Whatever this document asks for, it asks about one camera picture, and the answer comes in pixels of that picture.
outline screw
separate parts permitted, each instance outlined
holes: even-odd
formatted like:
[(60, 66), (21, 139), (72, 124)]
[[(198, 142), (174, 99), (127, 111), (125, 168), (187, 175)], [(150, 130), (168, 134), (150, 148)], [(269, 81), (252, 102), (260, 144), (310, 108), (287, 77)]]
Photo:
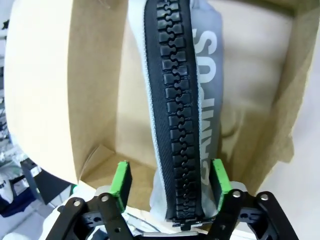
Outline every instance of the screw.
[(234, 196), (235, 198), (240, 198), (241, 193), (239, 191), (234, 191), (232, 196)]
[(81, 202), (80, 202), (79, 200), (77, 200), (77, 201), (75, 201), (75, 202), (73, 203), (73, 205), (74, 205), (75, 207), (78, 207), (80, 204), (81, 204)]
[(101, 198), (101, 201), (102, 201), (102, 202), (106, 202), (108, 199), (109, 199), (108, 196), (103, 196), (103, 197)]
[(263, 201), (267, 201), (267, 200), (269, 199), (269, 197), (268, 197), (267, 194), (262, 194), (262, 195), (261, 195), (261, 199), (262, 199)]

